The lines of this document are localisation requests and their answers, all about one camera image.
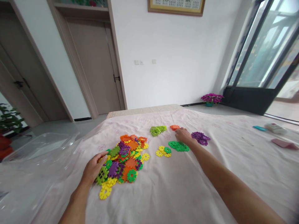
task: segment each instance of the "white bed sheet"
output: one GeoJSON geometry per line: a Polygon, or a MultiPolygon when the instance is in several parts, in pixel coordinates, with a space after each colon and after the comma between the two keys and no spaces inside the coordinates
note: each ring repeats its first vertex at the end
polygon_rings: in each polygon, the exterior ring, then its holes
{"type": "MultiPolygon", "coordinates": [[[[116,183],[106,200],[99,200],[101,187],[94,185],[88,196],[86,223],[235,223],[191,151],[172,150],[170,158],[156,156],[160,145],[176,140],[169,128],[173,124],[210,137],[204,148],[291,223],[299,209],[299,152],[278,147],[270,142],[275,136],[252,128],[265,123],[248,116],[187,109],[107,119],[84,138],[72,174],[52,187],[33,223],[57,223],[88,160],[113,148],[124,134],[148,137],[149,148],[142,153],[149,153],[150,159],[134,183],[116,183]],[[152,137],[149,129],[157,125],[168,128],[152,137]]],[[[299,139],[297,133],[290,136],[299,139]]]]}

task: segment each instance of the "purple flowers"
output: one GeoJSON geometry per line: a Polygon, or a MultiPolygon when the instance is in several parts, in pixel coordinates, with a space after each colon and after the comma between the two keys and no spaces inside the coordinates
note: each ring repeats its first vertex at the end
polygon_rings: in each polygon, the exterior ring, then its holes
{"type": "Polygon", "coordinates": [[[193,132],[191,134],[192,138],[195,138],[197,140],[197,142],[201,145],[208,145],[208,140],[211,140],[209,137],[205,136],[203,133],[201,132],[193,132]]]}
{"type": "Polygon", "coordinates": [[[214,94],[214,93],[210,93],[210,94],[206,94],[204,96],[201,97],[201,99],[204,101],[204,102],[208,102],[208,103],[220,103],[222,98],[224,96],[222,95],[217,95],[217,94],[214,94]]]}

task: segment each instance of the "door lock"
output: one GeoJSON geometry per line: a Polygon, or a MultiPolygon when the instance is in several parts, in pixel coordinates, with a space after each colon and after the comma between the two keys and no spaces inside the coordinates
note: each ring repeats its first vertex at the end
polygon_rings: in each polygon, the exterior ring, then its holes
{"type": "Polygon", "coordinates": [[[116,83],[116,79],[118,79],[119,81],[121,81],[121,77],[118,76],[118,77],[115,77],[115,75],[113,74],[113,78],[114,78],[114,82],[116,83]]]}
{"type": "Polygon", "coordinates": [[[18,89],[22,88],[23,87],[23,82],[20,82],[20,81],[15,81],[14,84],[17,85],[18,89]]]}

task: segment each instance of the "picture frame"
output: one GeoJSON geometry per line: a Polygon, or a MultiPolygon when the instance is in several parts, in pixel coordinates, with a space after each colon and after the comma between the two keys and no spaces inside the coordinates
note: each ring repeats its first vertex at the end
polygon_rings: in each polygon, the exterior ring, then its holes
{"type": "Polygon", "coordinates": [[[202,16],[205,0],[148,0],[148,12],[202,16]]]}

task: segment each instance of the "white wall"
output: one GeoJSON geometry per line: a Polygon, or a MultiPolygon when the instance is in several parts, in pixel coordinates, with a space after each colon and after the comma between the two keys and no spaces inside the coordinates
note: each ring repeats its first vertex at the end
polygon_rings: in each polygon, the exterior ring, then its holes
{"type": "Polygon", "coordinates": [[[195,17],[149,13],[145,0],[112,0],[128,109],[197,103],[212,92],[241,2],[208,0],[195,17]]]}
{"type": "Polygon", "coordinates": [[[46,0],[14,0],[73,119],[90,117],[46,0]]]}

